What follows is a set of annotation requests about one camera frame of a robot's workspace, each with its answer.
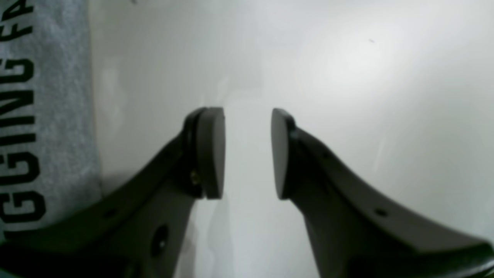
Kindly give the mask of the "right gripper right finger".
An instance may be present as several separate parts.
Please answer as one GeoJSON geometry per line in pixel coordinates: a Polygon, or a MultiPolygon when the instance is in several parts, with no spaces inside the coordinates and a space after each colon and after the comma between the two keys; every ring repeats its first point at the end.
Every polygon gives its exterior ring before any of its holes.
{"type": "Polygon", "coordinates": [[[277,196],[303,216],[321,278],[486,278],[493,247],[384,196],[284,109],[271,114],[277,196]]]}

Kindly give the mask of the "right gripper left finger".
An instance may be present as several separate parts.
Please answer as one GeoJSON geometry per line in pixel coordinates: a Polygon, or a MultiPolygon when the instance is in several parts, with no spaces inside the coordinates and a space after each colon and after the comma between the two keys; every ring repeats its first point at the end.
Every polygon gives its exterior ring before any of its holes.
{"type": "Polygon", "coordinates": [[[223,195],[225,146],[224,110],[196,109],[104,200],[3,244],[1,270],[16,278],[171,278],[193,204],[223,195]]]}

